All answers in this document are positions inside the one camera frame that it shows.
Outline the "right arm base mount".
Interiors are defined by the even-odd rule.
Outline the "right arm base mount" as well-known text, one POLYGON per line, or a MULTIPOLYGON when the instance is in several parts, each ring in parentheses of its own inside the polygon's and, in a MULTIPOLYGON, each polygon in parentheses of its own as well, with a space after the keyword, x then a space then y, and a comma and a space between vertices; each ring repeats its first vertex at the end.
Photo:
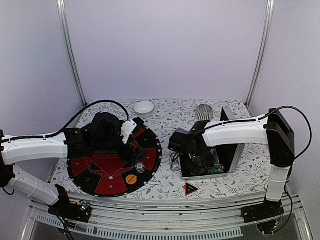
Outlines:
POLYGON ((241 216, 245 223, 252 223, 283 215, 285 210, 282 201, 264 200, 262 203, 241 208, 241 216))

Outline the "orange big blind button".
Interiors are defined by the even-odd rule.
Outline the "orange big blind button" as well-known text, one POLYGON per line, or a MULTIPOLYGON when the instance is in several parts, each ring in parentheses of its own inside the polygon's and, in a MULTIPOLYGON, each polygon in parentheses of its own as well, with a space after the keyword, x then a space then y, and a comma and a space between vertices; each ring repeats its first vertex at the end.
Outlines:
POLYGON ((126 178, 125 181, 128 185, 134 185, 138 181, 138 177, 134 174, 129 174, 126 178))

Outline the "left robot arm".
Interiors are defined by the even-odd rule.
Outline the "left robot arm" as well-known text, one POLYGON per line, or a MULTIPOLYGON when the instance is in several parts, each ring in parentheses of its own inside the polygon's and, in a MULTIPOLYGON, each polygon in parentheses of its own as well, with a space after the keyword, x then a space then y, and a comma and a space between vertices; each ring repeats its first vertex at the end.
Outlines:
POLYGON ((133 146, 133 134, 142 128, 140 118, 120 120, 107 112, 96 113, 91 123, 82 128, 65 125, 47 135, 0 135, 0 186, 15 187, 23 193, 45 202, 63 216, 74 213, 74 205, 63 198, 65 189, 53 186, 23 172, 15 163, 41 159, 75 159, 95 154, 116 154, 130 166, 148 155, 133 146))

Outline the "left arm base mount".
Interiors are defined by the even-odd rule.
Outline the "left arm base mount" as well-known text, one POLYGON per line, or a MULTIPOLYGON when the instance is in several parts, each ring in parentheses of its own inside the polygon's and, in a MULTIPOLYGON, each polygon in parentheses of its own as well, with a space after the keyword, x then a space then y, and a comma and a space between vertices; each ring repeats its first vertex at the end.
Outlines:
POLYGON ((69 200, 58 200, 54 205, 48 206, 48 213, 61 219, 88 223, 92 213, 91 205, 83 200, 72 203, 69 200))

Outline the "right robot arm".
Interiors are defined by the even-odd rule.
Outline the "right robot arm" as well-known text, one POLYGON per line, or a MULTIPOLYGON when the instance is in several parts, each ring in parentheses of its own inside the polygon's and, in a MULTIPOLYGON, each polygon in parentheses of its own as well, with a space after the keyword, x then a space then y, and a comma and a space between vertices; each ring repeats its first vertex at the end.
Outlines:
POLYGON ((278 210, 295 153, 295 133, 284 116, 283 108, 271 108, 265 115, 227 121, 198 121, 190 131, 178 128, 169 139, 168 148, 182 157, 193 176, 213 171, 213 150, 219 146, 262 144, 268 146, 271 170, 265 202, 259 206, 262 218, 278 210))

